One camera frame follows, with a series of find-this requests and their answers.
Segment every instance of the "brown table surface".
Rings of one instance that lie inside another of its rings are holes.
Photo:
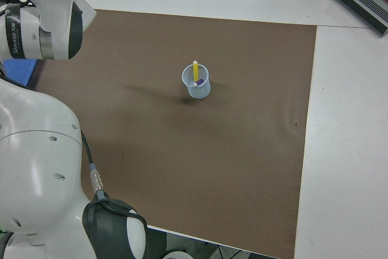
[[[74,110],[106,191],[150,225],[293,258],[315,33],[99,10],[36,88]],[[202,100],[181,81],[193,60],[210,73]]]

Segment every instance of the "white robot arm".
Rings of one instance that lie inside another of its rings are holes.
[[[0,62],[70,59],[95,15],[85,0],[3,0]],[[146,259],[146,222],[104,192],[93,163],[93,202],[82,190],[75,114],[0,69],[0,226],[12,232],[0,259]]]

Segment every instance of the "cup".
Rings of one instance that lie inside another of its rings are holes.
[[[198,64],[198,79],[203,82],[195,86],[193,64],[188,65],[182,72],[182,81],[186,85],[192,98],[202,99],[210,93],[209,71],[205,66]]]

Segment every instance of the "black label band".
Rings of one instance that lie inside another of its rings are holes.
[[[5,30],[12,58],[25,59],[20,23],[20,4],[8,4],[5,8]]]

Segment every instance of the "white tabletop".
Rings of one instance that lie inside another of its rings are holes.
[[[295,258],[388,257],[387,37],[336,0],[87,1],[109,10],[318,25]]]

